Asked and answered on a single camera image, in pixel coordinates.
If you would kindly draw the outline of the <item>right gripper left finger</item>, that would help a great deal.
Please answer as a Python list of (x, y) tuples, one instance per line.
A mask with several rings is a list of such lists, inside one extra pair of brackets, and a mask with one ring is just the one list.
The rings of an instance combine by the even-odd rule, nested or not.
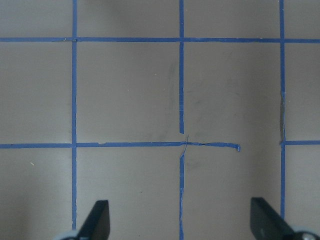
[(76, 240), (107, 240), (110, 236), (108, 200), (98, 200), (78, 231)]

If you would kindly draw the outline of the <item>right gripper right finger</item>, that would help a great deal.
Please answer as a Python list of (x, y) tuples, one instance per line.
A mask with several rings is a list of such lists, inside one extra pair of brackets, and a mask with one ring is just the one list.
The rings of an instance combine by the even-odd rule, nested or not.
[(250, 200), (250, 230), (256, 240), (292, 240), (295, 234), (262, 197)]

